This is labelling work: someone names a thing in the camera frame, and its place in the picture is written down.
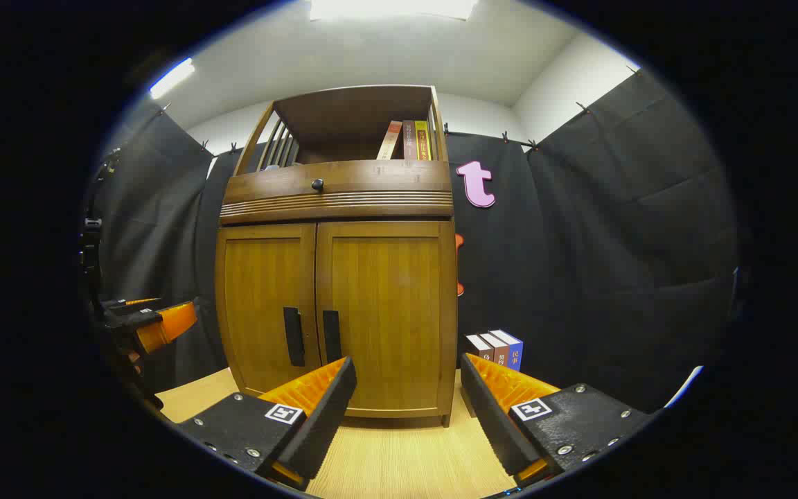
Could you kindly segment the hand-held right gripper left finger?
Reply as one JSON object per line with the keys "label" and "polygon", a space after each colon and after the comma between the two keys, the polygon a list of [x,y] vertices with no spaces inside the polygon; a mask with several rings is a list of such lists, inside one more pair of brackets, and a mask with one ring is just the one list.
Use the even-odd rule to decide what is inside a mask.
{"label": "hand-held right gripper left finger", "polygon": [[234,392],[176,426],[240,470],[304,491],[356,387],[355,364],[344,356],[260,396]]}

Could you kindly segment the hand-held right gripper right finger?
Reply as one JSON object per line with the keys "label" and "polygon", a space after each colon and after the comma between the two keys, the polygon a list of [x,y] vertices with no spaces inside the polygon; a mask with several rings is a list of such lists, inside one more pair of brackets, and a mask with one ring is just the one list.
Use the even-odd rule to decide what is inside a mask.
{"label": "hand-held right gripper right finger", "polygon": [[461,383],[497,460],[520,487],[586,466],[653,417],[586,383],[560,389],[469,353]]}

